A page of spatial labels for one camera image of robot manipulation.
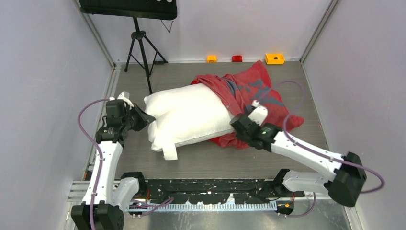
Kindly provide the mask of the red patterned pillowcase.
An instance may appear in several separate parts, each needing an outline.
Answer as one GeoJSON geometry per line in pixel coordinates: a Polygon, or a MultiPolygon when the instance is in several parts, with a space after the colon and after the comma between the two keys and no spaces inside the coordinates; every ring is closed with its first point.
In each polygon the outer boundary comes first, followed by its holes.
{"type": "Polygon", "coordinates": [[[253,101],[267,108],[265,123],[282,127],[286,119],[286,128],[291,131],[305,121],[301,116],[288,116],[289,111],[273,89],[262,61],[237,74],[197,75],[191,85],[198,88],[200,95],[192,101],[196,108],[189,129],[194,135],[201,135],[221,147],[248,148],[247,143],[237,139],[229,122],[238,114],[249,115],[253,101]]]}

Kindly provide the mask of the white pillow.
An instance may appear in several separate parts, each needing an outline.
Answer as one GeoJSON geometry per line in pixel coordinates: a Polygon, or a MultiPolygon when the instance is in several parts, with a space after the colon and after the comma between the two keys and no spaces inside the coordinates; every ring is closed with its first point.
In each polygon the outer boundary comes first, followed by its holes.
{"type": "Polygon", "coordinates": [[[202,83],[163,90],[144,98],[145,112],[155,118],[148,126],[151,149],[167,161],[177,148],[230,134],[233,115],[202,83]]]}

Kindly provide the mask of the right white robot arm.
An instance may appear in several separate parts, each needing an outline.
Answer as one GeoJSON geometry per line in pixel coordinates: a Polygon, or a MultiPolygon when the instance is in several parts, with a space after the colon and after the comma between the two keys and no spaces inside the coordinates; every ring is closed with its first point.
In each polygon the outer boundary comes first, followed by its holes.
{"type": "Polygon", "coordinates": [[[367,179],[359,155],[353,152],[341,155],[295,137],[288,138],[280,127],[271,123],[259,125],[244,114],[232,118],[230,124],[238,140],[258,150],[286,156],[314,170],[281,169],[273,184],[278,196],[297,191],[314,192],[328,195],[343,206],[355,206],[367,179]]]}

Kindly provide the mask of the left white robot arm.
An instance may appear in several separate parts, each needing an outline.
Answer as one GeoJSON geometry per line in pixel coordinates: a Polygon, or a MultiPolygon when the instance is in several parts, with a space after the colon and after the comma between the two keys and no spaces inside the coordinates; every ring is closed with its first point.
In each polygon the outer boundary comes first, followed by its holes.
{"type": "Polygon", "coordinates": [[[106,115],[103,124],[91,137],[81,124],[83,134],[96,148],[95,165],[87,191],[79,205],[74,205],[71,218],[79,230],[121,230],[124,215],[133,197],[142,198],[147,184],[141,172],[126,172],[118,187],[114,187],[115,173],[129,131],[140,131],[155,119],[142,111],[128,98],[102,99],[106,115]]]}

